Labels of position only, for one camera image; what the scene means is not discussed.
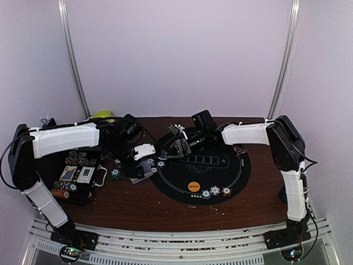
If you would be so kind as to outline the blue white chip bottom mat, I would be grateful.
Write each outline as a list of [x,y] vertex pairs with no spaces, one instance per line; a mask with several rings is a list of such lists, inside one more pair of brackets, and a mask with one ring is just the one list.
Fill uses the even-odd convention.
[[210,188],[211,195],[217,196],[220,194],[220,192],[221,192],[221,189],[218,186],[213,186]]

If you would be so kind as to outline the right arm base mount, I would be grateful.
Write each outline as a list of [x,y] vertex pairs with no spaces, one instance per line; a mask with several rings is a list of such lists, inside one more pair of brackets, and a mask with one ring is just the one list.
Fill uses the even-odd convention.
[[310,239],[311,234],[308,226],[296,222],[287,224],[284,229],[270,230],[264,233],[264,241],[268,250],[299,244]]

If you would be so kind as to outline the orange chip bottom mat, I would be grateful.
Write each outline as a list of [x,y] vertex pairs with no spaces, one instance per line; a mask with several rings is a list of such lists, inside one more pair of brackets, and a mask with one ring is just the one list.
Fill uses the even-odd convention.
[[222,195],[224,197],[229,197],[232,194],[232,190],[229,187],[222,188]]

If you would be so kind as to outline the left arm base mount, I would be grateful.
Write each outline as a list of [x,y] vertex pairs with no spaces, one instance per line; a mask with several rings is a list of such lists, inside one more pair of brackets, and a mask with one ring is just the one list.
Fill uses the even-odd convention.
[[99,235],[95,232],[77,229],[75,223],[71,219],[68,219],[68,221],[59,228],[54,226],[50,240],[80,250],[94,251],[98,243],[98,237]]

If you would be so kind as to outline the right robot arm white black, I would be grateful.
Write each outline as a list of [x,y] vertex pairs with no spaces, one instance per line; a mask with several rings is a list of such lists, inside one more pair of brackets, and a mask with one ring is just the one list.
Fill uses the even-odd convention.
[[271,149],[275,166],[284,179],[284,191],[287,199],[286,228],[279,232],[286,243],[293,244],[307,232],[307,222],[311,218],[308,211],[308,187],[305,172],[305,143],[290,119],[282,115],[274,120],[263,123],[228,124],[217,126],[208,110],[192,116],[198,130],[189,136],[176,125],[170,129],[174,134],[172,142],[162,149],[158,167],[161,168],[168,160],[189,158],[193,151],[201,150],[205,145],[224,143],[263,144]]

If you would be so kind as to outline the green chip bottom mat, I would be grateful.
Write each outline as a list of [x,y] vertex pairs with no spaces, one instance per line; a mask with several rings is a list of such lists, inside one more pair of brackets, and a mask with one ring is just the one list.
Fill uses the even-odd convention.
[[210,199],[211,198],[211,193],[210,193],[210,191],[209,190],[203,190],[202,192],[201,192],[201,197],[202,197],[202,199]]

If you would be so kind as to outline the orange big blind button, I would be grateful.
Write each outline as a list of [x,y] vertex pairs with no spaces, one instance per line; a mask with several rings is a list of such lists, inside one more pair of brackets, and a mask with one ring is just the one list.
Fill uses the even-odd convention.
[[196,193],[200,190],[200,184],[198,182],[190,182],[188,184],[188,190],[190,192]]

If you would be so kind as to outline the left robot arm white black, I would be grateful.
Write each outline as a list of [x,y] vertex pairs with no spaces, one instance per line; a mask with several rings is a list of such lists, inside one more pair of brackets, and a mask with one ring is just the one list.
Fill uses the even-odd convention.
[[132,139],[144,127],[134,118],[91,118],[73,124],[62,124],[42,128],[17,127],[11,143],[2,155],[8,157],[12,184],[5,185],[19,190],[34,203],[60,239],[67,245],[79,241],[76,226],[51,194],[46,181],[58,176],[63,159],[61,152],[79,148],[100,147],[129,166],[156,154],[160,144],[133,145]]

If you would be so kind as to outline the green blue 50 chip stack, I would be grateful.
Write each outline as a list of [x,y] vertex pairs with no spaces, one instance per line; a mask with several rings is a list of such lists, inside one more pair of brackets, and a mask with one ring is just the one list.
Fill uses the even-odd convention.
[[121,170],[118,169],[118,168],[115,168],[111,171],[111,176],[114,180],[118,180],[121,178],[122,176],[122,173],[121,173]]

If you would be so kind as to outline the blue backed card deck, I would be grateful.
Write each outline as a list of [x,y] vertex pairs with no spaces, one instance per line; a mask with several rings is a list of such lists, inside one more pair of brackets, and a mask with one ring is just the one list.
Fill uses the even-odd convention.
[[140,163],[129,170],[127,177],[133,183],[137,184],[153,175],[152,168],[148,163]]

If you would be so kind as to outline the blue white 10 chip stack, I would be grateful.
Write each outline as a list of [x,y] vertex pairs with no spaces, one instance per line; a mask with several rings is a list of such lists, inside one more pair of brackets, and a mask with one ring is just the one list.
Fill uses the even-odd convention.
[[115,164],[115,166],[116,166],[117,168],[120,168],[120,167],[121,167],[121,161],[118,160],[118,159],[115,159],[115,160],[114,160],[114,164]]

